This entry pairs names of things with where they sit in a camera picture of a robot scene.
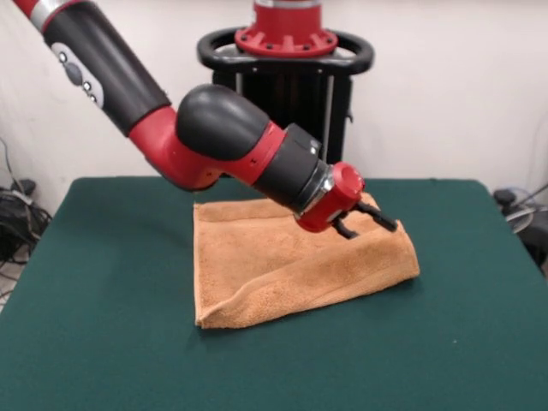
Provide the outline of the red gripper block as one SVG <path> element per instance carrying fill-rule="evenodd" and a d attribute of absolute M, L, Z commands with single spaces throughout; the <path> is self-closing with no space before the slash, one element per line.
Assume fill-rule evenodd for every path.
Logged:
<path fill-rule="evenodd" d="M 383 214 L 377 207 L 361 201 L 364 188 L 363 177 L 351 164 L 339 162 L 330 166 L 312 204 L 295 218 L 297 224 L 312 233 L 334 228 L 340 236 L 351 240 L 359 234 L 346 227 L 343 219 L 355 208 L 369 215 L 376 224 L 389 232 L 397 231 L 396 220 Z"/>

